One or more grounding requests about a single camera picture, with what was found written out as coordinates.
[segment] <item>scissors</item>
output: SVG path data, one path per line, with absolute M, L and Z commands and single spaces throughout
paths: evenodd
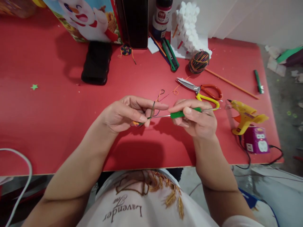
M 200 87 L 198 86 L 195 86 L 194 84 L 188 82 L 187 80 L 184 80 L 182 78 L 179 78 L 177 77 L 177 81 L 179 83 L 181 83 L 182 85 L 184 85 L 185 87 L 193 90 L 195 93 L 196 93 L 196 98 L 200 101 L 202 101 L 202 99 L 205 99 L 207 101 L 210 101 L 210 102 L 213 102 L 215 105 L 216 105 L 216 108 L 219 108 L 220 107 L 220 104 L 217 100 L 220 100 L 223 98 L 223 95 L 222 95 L 222 92 L 219 88 L 217 88 L 215 85 L 212 85 L 212 84 L 206 84 L 206 85 L 201 85 Z M 215 96 L 213 96 L 208 90 L 207 88 L 212 88 L 214 89 L 215 91 L 217 91 L 219 97 L 216 98 Z M 199 92 L 200 91 L 203 91 L 204 93 L 206 93 L 207 95 L 209 95 L 211 98 L 209 97 L 206 97 L 206 96 L 203 96 L 201 95 Z

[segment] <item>black case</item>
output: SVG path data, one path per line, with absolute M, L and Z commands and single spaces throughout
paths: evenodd
M 112 52 L 111 44 L 91 41 L 81 75 L 82 81 L 88 84 L 106 84 Z

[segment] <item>snowman illustration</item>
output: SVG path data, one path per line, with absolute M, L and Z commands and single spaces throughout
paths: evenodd
M 63 17 L 79 30 L 87 40 L 114 42 L 118 35 L 108 29 L 108 20 L 103 10 L 91 8 L 85 0 L 58 0 L 66 13 Z

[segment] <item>red table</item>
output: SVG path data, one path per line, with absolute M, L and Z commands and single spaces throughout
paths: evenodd
M 88 45 L 75 42 L 49 10 L 39 10 L 30 19 L 3 17 L 0 31 L 0 148 L 13 148 L 27 156 L 34 174 L 55 173 L 98 114 L 113 101 L 130 94 L 156 100 L 161 89 L 167 94 L 178 85 L 176 77 L 191 75 L 188 60 L 178 59 L 180 67 L 172 73 L 160 53 L 152 55 L 149 50 L 135 50 L 135 65 L 131 56 L 118 58 L 120 50 L 115 46 L 107 84 L 88 85 L 80 79 Z M 258 46 L 230 39 L 210 39 L 209 48 L 215 50 L 208 69 L 258 95 L 260 100 L 208 72 L 189 81 L 196 85 L 215 84 L 224 100 L 242 101 L 269 116 L 260 126 L 266 128 L 269 143 L 279 147 Z M 265 88 L 263 95 L 257 91 L 255 69 Z M 35 91 L 30 88 L 33 84 L 39 87 Z M 180 86 L 178 91 L 178 96 L 171 93 L 163 102 L 172 106 L 178 99 L 195 98 L 184 87 Z M 225 104 L 221 102 L 222 109 L 215 112 L 217 136 L 230 164 L 246 164 L 247 156 L 231 133 L 231 124 L 236 123 L 230 117 L 237 116 L 237 112 L 225 110 Z M 272 149 L 270 154 L 251 155 L 252 163 L 268 163 L 279 154 Z M 132 127 L 121 133 L 104 170 L 193 165 L 191 137 L 169 118 L 160 118 L 154 119 L 149 128 Z M 27 173 L 26 163 L 20 157 L 0 152 L 0 176 Z

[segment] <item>crochet hook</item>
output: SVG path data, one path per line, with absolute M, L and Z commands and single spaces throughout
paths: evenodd
M 206 110 L 202 110 L 200 107 L 194 108 L 194 110 L 199 111 L 199 112 L 217 110 L 217 109 L 220 109 L 220 108 L 213 108 L 213 109 L 206 109 Z M 184 117 L 184 116 L 185 115 L 184 115 L 183 111 L 178 111 L 178 112 L 175 112 L 175 113 L 171 113 L 170 115 L 158 116 L 158 117 L 170 117 L 171 119 L 175 119 L 175 118 Z

